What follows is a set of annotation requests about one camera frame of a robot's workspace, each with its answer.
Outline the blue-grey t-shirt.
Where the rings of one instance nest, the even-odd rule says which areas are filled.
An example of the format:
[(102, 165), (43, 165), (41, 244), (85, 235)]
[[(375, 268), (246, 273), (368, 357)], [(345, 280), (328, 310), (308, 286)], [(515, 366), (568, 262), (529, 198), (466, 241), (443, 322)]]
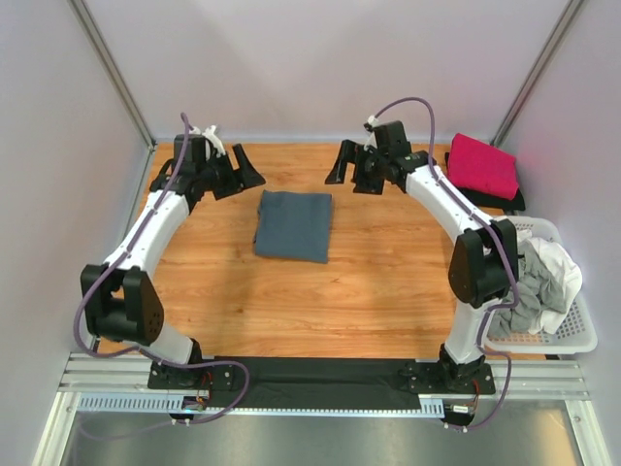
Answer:
[(254, 253), (326, 264), (333, 212), (329, 193), (264, 190), (257, 209)]

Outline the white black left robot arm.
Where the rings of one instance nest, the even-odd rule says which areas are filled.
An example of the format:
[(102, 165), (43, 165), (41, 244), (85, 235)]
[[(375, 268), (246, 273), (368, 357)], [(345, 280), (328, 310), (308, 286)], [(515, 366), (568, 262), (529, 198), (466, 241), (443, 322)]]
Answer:
[(205, 369), (198, 345), (166, 323), (152, 279), (164, 250), (205, 194), (220, 200), (265, 182), (242, 145), (226, 150), (215, 136), (179, 134), (127, 236), (102, 264), (82, 269), (75, 324), (171, 365), (170, 377), (180, 388), (197, 387)]

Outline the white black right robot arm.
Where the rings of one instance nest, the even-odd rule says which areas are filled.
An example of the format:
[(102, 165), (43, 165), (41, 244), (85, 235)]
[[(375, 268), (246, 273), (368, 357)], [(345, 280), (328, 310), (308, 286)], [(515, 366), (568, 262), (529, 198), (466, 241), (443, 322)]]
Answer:
[(325, 182), (342, 184), (351, 169), (357, 193), (380, 194), (392, 183), (419, 202), (451, 240), (447, 276), (456, 311), (441, 346), (437, 379), (444, 389), (459, 391), (483, 365), (491, 317), (516, 285), (516, 228), (477, 209), (449, 182), (430, 151), (412, 149), (401, 122), (369, 130), (373, 144), (342, 141)]

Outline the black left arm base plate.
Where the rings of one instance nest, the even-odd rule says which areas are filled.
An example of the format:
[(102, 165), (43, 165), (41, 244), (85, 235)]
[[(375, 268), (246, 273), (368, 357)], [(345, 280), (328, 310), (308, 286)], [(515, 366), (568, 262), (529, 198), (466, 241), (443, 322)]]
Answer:
[(149, 389), (234, 391), (244, 386), (244, 371), (230, 364), (207, 368), (180, 369), (152, 363)]

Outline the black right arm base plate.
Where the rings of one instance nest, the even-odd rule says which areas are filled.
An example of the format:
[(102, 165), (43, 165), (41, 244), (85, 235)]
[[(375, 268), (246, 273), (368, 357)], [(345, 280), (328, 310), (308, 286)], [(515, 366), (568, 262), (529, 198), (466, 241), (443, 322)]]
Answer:
[(489, 364), (450, 364), (409, 361), (398, 371), (406, 388), (417, 394), (492, 395), (496, 393)]

